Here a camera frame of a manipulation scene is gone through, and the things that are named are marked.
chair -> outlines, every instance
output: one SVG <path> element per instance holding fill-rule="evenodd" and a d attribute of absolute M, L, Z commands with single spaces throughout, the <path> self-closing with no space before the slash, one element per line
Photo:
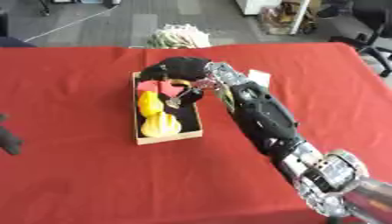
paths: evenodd
<path fill-rule="evenodd" d="M 8 36 L 8 13 L 0 8 L 0 37 Z"/>
<path fill-rule="evenodd" d="M 43 10 L 41 11 L 41 15 L 44 17 L 47 17 L 51 14 L 51 11 L 49 9 L 48 3 L 46 0 L 39 0 L 39 2 L 41 3 Z"/>
<path fill-rule="evenodd" d="M 331 37 L 331 42 L 343 42 L 353 46 L 358 53 L 366 53 L 377 59 L 384 71 L 381 77 L 387 77 L 392 72 L 388 59 L 384 58 L 381 52 L 392 53 L 392 50 L 375 46 L 375 41 L 381 37 L 392 38 L 392 1 L 391 0 L 353 0 L 353 16 L 363 24 L 372 29 L 373 34 L 368 38 L 360 33 L 356 39 L 346 37 Z"/>

yellow toy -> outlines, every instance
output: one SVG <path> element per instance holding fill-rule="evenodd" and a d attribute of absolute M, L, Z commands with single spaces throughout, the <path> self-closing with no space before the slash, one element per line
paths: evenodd
<path fill-rule="evenodd" d="M 164 104 L 159 100 L 158 93 L 144 91 L 137 102 L 140 113 L 145 118 L 164 111 Z"/>
<path fill-rule="evenodd" d="M 181 123 L 174 115 L 159 112 L 147 117 L 142 125 L 142 133 L 147 137 L 168 137 L 181 131 Z"/>

floor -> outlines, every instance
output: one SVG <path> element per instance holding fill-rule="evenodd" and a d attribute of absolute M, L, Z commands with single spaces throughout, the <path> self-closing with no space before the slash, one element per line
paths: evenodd
<path fill-rule="evenodd" d="M 235 0 L 122 0 L 120 7 L 107 10 L 101 4 L 53 4 L 51 16 L 41 17 L 39 0 L 1 0 L 10 12 L 10 35 L 30 39 L 80 19 L 31 43 L 37 46 L 146 46 L 146 40 L 166 24 L 196 25 L 211 34 L 213 45 L 260 42 L 320 42 L 333 35 L 354 37 L 368 28 L 350 16 L 319 20 L 312 35 L 274 36 L 260 30 L 255 17 L 244 17 Z M 392 40 L 380 39 L 392 48 Z M 372 59 L 366 61 L 379 71 Z M 392 87 L 392 77 L 385 79 Z"/>

table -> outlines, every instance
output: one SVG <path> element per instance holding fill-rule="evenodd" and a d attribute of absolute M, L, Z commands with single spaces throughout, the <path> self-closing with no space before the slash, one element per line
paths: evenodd
<path fill-rule="evenodd" d="M 392 93 L 346 45 L 0 49 L 0 111 L 24 139 L 20 156 L 0 153 L 0 221 L 324 223 L 211 94 L 198 103 L 202 138 L 135 145 L 130 73 L 179 55 L 272 74 L 310 142 L 348 149 L 392 181 Z"/>

cable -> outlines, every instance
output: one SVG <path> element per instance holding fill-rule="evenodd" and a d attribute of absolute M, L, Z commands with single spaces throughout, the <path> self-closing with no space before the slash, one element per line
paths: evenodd
<path fill-rule="evenodd" d="M 67 28 L 67 27 L 70 27 L 70 26 L 73 26 L 73 25 L 77 25 L 77 24 L 79 24 L 79 23 L 83 23 L 84 21 L 89 20 L 90 18 L 94 18 L 94 17 L 97 17 L 97 16 L 100 16 L 100 15 L 104 14 L 105 12 L 112 11 L 112 10 L 116 9 L 118 6 L 119 6 L 119 5 L 116 5 L 115 7 L 111 8 L 111 9 L 104 10 L 104 11 L 102 11 L 102 12 L 96 13 L 96 14 L 94 14 L 94 15 L 92 15 L 92 16 L 89 16 L 89 17 L 84 17 L 84 18 L 82 18 L 82 19 L 78 19 L 78 20 L 76 20 L 76 21 L 74 21 L 74 22 L 72 22 L 72 23 L 70 23 L 70 24 L 66 24 L 66 25 L 63 25 L 63 26 L 61 26 L 61 27 L 52 29 L 52 30 L 50 30 L 50 31 L 41 33 L 41 34 L 39 34 L 39 35 L 37 35 L 37 36 L 34 36 L 34 37 L 32 37 L 32 38 L 27 38 L 27 39 L 24 40 L 24 42 L 30 42 L 30 41 L 32 41 L 32 40 L 34 40 L 34 39 L 42 38 L 42 37 L 44 37 L 44 36 L 46 36 L 46 35 L 49 35 L 49 34 L 51 34 L 51 33 L 60 31 L 60 30 L 65 29 L 65 28 Z"/>

